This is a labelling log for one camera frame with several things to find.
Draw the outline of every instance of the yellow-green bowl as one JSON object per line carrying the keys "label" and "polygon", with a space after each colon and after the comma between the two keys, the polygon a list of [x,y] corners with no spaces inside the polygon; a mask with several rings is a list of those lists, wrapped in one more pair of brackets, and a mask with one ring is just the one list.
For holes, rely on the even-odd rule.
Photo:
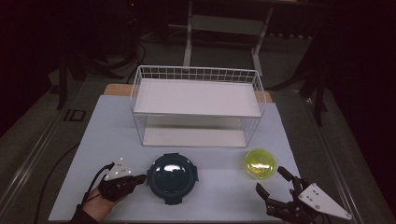
{"label": "yellow-green bowl", "polygon": [[276,170],[276,161],[269,152],[262,148],[254,148],[245,157],[247,173],[264,179],[271,176]]}

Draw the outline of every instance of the upper shelf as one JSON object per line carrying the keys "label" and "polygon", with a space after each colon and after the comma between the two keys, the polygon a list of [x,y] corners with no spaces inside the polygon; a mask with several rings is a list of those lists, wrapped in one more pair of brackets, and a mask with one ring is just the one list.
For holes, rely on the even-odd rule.
{"label": "upper shelf", "polygon": [[260,118],[251,84],[143,78],[134,113]]}

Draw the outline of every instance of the dark background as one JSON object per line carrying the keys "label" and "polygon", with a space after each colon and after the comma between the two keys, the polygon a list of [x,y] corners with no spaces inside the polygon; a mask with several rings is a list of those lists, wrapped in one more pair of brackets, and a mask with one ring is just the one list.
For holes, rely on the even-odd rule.
{"label": "dark background", "polygon": [[[96,3],[109,4],[106,1]],[[187,21],[188,1],[147,1],[145,6],[136,3],[138,8],[134,10],[143,13],[140,19],[151,24],[159,34],[166,33],[163,28],[166,23],[185,24]],[[120,48],[123,27],[115,24],[122,21],[121,5],[114,7],[113,12],[101,12],[94,11],[88,1],[1,2],[0,136],[51,88],[47,75],[58,67],[62,37],[71,39],[78,49],[90,56],[102,59],[107,49]],[[318,36],[303,61],[318,58],[330,66],[326,87],[332,91],[396,215],[396,197],[392,192],[396,184],[392,176],[396,171],[392,157],[395,148],[392,140],[396,134],[396,3],[395,0],[356,0],[339,1],[337,5],[340,9],[318,27]],[[306,18],[305,9],[285,7],[284,10],[293,11],[297,18]],[[98,12],[117,15],[112,17],[113,21],[102,20],[115,30],[107,33],[106,29],[100,29],[93,19]],[[296,20],[288,21],[281,15],[274,16],[269,32],[298,33],[285,31],[288,27],[285,24],[296,27]],[[304,20],[298,24],[304,29]]]}

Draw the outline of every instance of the white tabletop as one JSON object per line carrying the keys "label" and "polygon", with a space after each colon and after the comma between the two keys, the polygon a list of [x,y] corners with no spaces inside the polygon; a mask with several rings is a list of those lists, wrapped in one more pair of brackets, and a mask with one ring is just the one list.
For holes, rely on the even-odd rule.
{"label": "white tabletop", "polygon": [[166,205],[146,185],[119,203],[107,221],[128,222],[258,222],[278,220],[265,214],[265,203],[256,193],[260,182],[282,202],[291,201],[287,182],[279,173],[252,179],[244,168],[249,150],[262,147],[277,164],[299,176],[276,104],[268,103],[261,123],[245,148],[143,147],[134,126],[129,97],[101,96],[81,144],[52,208],[50,221],[69,220],[95,174],[106,164],[124,158],[133,175],[147,172],[164,153],[178,152],[198,168],[199,182],[183,203]]}

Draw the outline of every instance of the container lid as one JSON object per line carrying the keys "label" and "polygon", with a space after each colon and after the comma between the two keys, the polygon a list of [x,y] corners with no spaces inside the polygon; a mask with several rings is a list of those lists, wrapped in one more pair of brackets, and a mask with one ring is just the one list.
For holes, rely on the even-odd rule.
{"label": "container lid", "polygon": [[152,192],[166,204],[178,204],[198,181],[197,168],[178,153],[163,154],[152,163],[147,173],[147,183]]}
{"label": "container lid", "polygon": [[262,148],[254,148],[245,157],[245,165],[250,175],[260,179],[271,176],[276,170],[274,157]]}

